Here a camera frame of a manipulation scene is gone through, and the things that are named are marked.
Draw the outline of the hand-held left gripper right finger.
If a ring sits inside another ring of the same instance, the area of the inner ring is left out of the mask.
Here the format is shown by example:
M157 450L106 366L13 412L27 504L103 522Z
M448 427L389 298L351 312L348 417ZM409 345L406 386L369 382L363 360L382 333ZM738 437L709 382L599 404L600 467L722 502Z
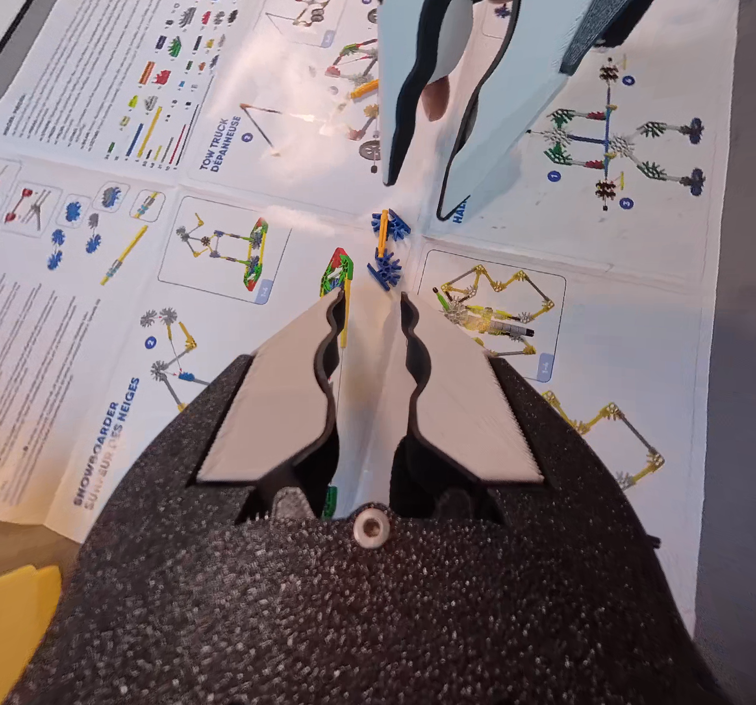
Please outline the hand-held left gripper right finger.
M487 354L421 297L401 296L416 387L392 462L392 511L414 519L504 519L491 490L543 474Z

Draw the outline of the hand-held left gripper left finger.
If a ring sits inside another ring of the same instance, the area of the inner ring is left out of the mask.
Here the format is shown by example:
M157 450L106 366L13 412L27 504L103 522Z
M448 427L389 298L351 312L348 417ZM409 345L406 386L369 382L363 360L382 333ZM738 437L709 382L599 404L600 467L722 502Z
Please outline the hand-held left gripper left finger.
M203 485L250 485L271 511L280 490L322 514L339 461L335 398L344 292L331 292L265 341L233 392L196 470Z

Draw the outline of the yellow plastic bin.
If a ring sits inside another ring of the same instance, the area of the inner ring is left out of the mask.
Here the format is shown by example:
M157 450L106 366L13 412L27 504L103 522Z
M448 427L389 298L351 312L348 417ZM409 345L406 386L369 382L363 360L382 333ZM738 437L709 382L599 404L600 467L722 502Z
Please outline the yellow plastic bin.
M56 565L27 564L1 575L1 701L31 661L61 596Z

